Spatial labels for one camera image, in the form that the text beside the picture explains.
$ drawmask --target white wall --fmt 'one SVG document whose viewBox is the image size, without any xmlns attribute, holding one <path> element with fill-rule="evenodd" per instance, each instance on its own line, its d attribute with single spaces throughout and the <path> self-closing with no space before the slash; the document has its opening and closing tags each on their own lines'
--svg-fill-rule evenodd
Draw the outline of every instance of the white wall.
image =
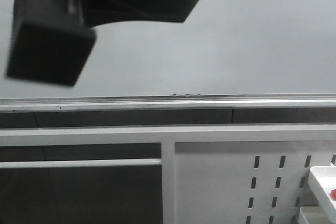
<svg viewBox="0 0 336 224">
<path fill-rule="evenodd" d="M 4 78 L 13 0 L 0 0 L 0 98 L 336 93 L 336 0 L 200 0 L 185 24 L 115 23 L 72 88 Z"/>
</svg>

